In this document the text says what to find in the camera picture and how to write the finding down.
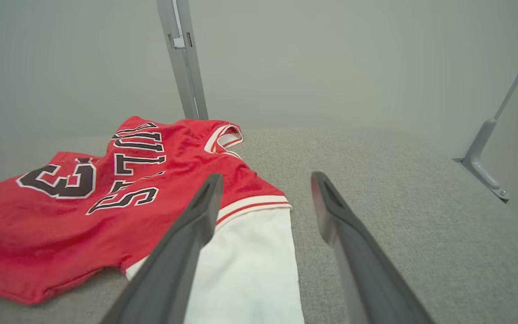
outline white fabric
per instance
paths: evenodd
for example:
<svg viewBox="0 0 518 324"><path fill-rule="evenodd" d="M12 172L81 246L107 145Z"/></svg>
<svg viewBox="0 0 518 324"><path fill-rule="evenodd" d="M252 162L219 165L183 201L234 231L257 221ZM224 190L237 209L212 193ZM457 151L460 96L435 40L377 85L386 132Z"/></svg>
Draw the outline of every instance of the white fabric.
<svg viewBox="0 0 518 324"><path fill-rule="evenodd" d="M201 250L186 324L304 323L289 208L250 211Z"/></svg>

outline red jersey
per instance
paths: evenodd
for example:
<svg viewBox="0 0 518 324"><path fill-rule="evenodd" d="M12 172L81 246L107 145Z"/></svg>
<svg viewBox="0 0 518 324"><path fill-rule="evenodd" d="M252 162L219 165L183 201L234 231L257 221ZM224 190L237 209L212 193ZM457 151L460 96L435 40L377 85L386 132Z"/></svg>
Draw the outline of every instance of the red jersey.
<svg viewBox="0 0 518 324"><path fill-rule="evenodd" d="M35 304L102 267L125 272L150 254L214 172L224 180L218 227L249 211L290 207L227 150L242 140L226 121L131 117L103 157L60 152L47 166L0 182L0 297Z"/></svg>

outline red fabric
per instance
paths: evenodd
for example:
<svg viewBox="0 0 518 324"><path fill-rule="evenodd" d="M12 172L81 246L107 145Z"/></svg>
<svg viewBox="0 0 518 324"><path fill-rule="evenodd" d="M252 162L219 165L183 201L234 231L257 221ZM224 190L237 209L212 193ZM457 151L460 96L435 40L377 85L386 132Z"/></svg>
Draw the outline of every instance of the red fabric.
<svg viewBox="0 0 518 324"><path fill-rule="evenodd" d="M118 131L148 122L152 121L131 117ZM126 269L150 253L214 172L221 173L224 179L222 207L246 197L284 195L242 160L204 151L214 131L230 125L226 121L183 120L172 125L152 125L155 127L119 135L160 133L164 152L115 147L116 140L112 139L104 157L60 152L53 158L50 164L59 166L57 172L41 176L42 181L52 185L57 185L61 176L67 177L67 186L76 186L79 180L83 183L84 177L78 180L74 170L82 164L87 170L89 164L94 166L95 188L86 198L62 199L20 187L20 178L25 179L21 176L0 182L0 297L35 304L84 283L102 267ZM150 138L121 140L126 141L156 144ZM165 155L166 161L127 164L133 175L115 175L115 154L153 159ZM78 162L76 158L91 160ZM116 196L104 203L116 202L127 193L145 188L154 187L158 192L150 203L134 205L146 197L143 195L133 197L126 207L97 209L88 214L95 203L110 195L116 180L135 182L111 193Z"/></svg>

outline metal bracket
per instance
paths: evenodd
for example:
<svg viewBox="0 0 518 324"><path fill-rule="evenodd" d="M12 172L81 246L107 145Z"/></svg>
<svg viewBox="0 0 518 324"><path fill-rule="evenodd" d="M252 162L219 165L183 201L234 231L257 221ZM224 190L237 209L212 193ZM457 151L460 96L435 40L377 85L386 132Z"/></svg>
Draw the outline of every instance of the metal bracket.
<svg viewBox="0 0 518 324"><path fill-rule="evenodd" d="M461 164L506 203L510 199L509 194L481 164L481 152L485 144L487 144L495 125L497 125L497 119L489 119L483 123Z"/></svg>
<svg viewBox="0 0 518 324"><path fill-rule="evenodd" d="M157 0L161 27L185 118L207 120L207 105L197 59L188 0Z"/></svg>

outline gray fabric surface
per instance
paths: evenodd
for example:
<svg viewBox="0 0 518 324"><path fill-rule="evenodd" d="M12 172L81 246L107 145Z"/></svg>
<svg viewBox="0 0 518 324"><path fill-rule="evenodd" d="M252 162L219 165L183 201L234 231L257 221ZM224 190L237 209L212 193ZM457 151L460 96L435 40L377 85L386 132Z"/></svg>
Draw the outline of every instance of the gray fabric surface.
<svg viewBox="0 0 518 324"><path fill-rule="evenodd" d="M335 257L315 223L313 170L331 178L437 322L518 322L518 217L461 166L414 139L384 131L243 135L234 150L294 206L306 323L346 321ZM0 158L0 180L45 164L57 150L101 155L108 138L2 144L0 152L15 158ZM35 307L0 299L0 323L97 323L125 283L110 270Z"/></svg>

